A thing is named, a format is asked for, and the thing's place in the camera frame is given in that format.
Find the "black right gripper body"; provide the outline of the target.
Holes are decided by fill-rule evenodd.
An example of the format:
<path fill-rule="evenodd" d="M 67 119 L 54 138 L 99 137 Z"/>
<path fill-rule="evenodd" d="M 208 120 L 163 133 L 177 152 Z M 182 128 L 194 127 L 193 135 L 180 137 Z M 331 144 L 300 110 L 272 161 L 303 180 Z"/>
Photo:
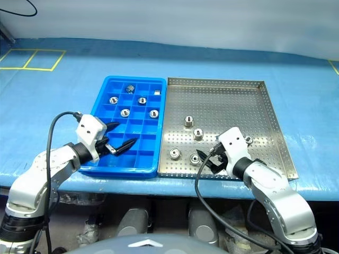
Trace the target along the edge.
<path fill-rule="evenodd" d="M 226 166 L 228 165 L 228 158 L 227 158 L 225 153 L 218 155 L 217 160 L 220 162 L 220 164 L 225 164 Z M 211 162 L 208 161 L 208 167 L 210 168 L 210 170 L 211 170 L 211 166 L 213 166 L 213 165 L 216 165 L 216 164 L 213 163 L 212 161 Z"/>

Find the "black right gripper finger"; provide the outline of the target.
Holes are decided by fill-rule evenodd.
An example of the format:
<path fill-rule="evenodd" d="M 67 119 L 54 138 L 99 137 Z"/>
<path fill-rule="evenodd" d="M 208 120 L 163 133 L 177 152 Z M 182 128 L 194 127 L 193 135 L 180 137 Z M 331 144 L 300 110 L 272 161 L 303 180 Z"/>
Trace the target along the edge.
<path fill-rule="evenodd" d="M 207 158 L 208 158 L 207 161 L 211 162 L 210 156 L 207 155 L 205 152 L 203 152 L 203 151 L 201 151 L 201 150 L 199 150 L 199 149 L 196 149 L 196 152 L 197 152 L 197 154 L 198 154 L 198 156 L 200 157 L 200 159 L 201 159 L 202 162 L 204 162 Z"/>
<path fill-rule="evenodd" d="M 222 170 L 226 169 L 226 165 L 225 164 L 220 164 L 220 165 L 213 165 L 211 166 L 211 172 L 216 175 L 218 173 L 220 173 Z"/>

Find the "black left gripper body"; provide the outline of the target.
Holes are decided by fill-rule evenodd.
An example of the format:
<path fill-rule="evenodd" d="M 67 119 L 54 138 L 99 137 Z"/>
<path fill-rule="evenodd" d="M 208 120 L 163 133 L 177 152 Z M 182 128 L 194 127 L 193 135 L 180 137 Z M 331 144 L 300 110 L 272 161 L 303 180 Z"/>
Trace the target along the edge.
<path fill-rule="evenodd" d="M 109 138 L 106 136 L 96 142 L 95 150 L 100 157 L 108 154 L 115 155 L 117 153 L 117 150 L 109 144 Z"/>

